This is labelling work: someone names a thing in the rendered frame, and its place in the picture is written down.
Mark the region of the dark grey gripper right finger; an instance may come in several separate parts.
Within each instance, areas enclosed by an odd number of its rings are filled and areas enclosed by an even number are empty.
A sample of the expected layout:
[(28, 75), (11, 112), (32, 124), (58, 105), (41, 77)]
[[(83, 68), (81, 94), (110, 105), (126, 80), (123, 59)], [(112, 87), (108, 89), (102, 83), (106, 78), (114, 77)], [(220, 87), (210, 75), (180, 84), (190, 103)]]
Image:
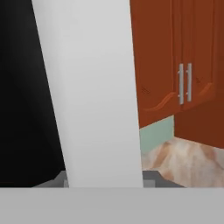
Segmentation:
[(179, 184), (176, 184), (170, 180), (163, 178), (162, 175), (158, 171), (143, 171), (143, 186), (145, 188), (180, 187)]

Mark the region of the black microwave body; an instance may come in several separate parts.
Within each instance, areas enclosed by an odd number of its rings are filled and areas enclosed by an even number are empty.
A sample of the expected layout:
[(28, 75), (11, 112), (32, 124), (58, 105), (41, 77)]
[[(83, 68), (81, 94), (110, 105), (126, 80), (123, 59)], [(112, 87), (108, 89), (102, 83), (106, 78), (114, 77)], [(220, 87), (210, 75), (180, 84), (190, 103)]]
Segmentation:
[(32, 0), (0, 0), (0, 188), (66, 171)]

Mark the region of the brown wooden cupboard door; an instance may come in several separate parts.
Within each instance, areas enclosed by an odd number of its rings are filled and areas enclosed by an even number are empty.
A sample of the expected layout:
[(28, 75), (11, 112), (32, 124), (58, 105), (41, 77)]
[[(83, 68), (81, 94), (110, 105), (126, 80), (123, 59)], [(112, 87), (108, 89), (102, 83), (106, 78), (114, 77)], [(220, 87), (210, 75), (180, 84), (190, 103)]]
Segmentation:
[[(183, 62), (185, 65), (185, 102), (192, 109), (215, 97), (219, 0), (182, 1)], [(192, 101), (187, 101), (187, 64), (192, 63)]]
[(181, 0), (130, 0), (139, 126), (180, 111)]

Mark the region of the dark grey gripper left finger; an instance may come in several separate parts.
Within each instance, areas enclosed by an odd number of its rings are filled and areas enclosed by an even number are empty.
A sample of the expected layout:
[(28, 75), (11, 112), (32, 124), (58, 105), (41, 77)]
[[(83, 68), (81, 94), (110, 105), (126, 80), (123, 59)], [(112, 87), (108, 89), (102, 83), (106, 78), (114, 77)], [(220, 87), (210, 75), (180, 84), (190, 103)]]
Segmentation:
[(61, 171), (55, 179), (46, 181), (40, 185), (36, 185), (36, 188), (64, 188), (69, 187), (68, 180), (67, 180), (67, 173), (65, 171)]

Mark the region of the white microwave door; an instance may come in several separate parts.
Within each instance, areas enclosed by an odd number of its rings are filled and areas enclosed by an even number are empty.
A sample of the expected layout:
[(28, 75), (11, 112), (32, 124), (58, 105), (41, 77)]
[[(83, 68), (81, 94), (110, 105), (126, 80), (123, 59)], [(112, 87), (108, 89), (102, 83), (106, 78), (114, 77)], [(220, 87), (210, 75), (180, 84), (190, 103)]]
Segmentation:
[(71, 187), (143, 184), (129, 0), (32, 0)]

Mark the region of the brown wooden cupboard side panel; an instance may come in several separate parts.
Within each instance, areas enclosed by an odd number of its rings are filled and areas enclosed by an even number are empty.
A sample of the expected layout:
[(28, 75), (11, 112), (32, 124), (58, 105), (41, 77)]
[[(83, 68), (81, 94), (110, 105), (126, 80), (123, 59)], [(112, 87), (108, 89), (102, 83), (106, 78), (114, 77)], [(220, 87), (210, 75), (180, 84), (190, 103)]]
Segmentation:
[(174, 116), (174, 136), (224, 149), (224, 98)]

